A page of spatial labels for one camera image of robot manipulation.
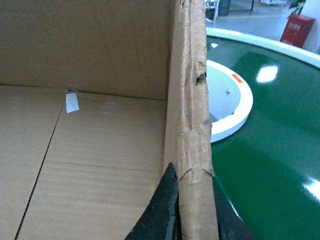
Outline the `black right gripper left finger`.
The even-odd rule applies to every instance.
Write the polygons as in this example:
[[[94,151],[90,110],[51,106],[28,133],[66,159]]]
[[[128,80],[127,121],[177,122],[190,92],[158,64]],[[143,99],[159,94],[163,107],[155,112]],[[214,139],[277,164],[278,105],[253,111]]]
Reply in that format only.
[[[175,240],[179,222],[179,188],[169,163],[149,204],[125,237],[127,240]]]

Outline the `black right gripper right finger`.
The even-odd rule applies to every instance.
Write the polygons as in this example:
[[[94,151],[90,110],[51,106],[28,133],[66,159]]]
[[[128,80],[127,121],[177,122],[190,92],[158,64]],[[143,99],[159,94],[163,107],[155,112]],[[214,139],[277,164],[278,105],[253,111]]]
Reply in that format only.
[[[213,184],[218,236],[220,240],[258,240],[259,237],[237,216],[218,184]]]

